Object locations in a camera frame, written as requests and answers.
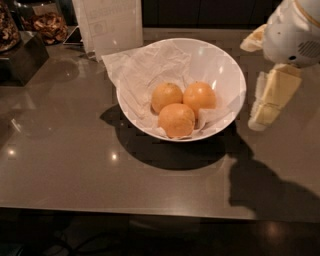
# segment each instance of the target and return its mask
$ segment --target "bowl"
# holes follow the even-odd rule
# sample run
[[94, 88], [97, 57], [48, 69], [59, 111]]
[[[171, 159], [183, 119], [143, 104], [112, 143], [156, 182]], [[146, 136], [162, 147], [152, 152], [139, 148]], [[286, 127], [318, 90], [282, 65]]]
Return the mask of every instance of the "bowl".
[[153, 47], [153, 45], [161, 47], [162, 44], [168, 42], [174, 43], [182, 53], [190, 56], [189, 76], [198, 81], [206, 80], [215, 88], [219, 92], [219, 98], [226, 103], [228, 111], [224, 111], [224, 114], [217, 120], [207, 123], [204, 132], [199, 132], [196, 136], [183, 139], [164, 137], [157, 133], [154, 128], [147, 127], [148, 125], [143, 125], [137, 121], [139, 117], [128, 106], [128, 101], [122, 96], [121, 90], [117, 87], [117, 98], [122, 111], [139, 130], [161, 140], [190, 142], [217, 134], [235, 120], [243, 106], [246, 96], [246, 81], [242, 70], [228, 53], [213, 44], [201, 40], [172, 38], [155, 42], [147, 47]]

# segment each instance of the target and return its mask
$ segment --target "white bowl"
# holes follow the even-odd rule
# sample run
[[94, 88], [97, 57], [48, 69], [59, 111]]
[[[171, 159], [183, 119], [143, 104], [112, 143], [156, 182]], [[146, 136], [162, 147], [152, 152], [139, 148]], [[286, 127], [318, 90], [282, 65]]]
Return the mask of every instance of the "white bowl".
[[170, 139], [160, 136], [152, 129], [146, 129], [139, 122], [136, 121], [136, 116], [130, 110], [126, 101], [121, 97], [120, 90], [117, 90], [117, 97], [119, 105], [126, 115], [126, 117], [141, 131], [167, 141], [174, 142], [189, 142], [208, 138], [226, 128], [240, 112], [246, 95], [246, 81], [244, 75], [236, 63], [236, 61], [225, 51], [219, 47], [209, 44], [204, 41], [187, 39], [187, 38], [174, 38], [156, 42], [160, 45], [164, 42], [172, 41], [176, 47], [184, 53], [191, 55], [189, 75], [194, 80], [210, 80], [210, 83], [219, 88], [219, 94], [225, 102], [228, 102], [230, 111], [217, 120], [215, 123], [210, 123], [209, 129], [207, 127], [206, 133], [185, 139]]

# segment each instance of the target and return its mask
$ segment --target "dark countertop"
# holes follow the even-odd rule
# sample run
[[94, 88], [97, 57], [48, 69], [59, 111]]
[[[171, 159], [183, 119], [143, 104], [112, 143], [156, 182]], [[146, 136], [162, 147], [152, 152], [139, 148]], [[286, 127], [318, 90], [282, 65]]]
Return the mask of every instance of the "dark countertop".
[[247, 79], [247, 99], [223, 132], [192, 143], [160, 141], [122, 114], [101, 63], [82, 48], [47, 47], [25, 87], [0, 87], [0, 207], [283, 221], [320, 221], [320, 67], [272, 127], [247, 121], [261, 52], [239, 49], [245, 30], [145, 29], [212, 42]]

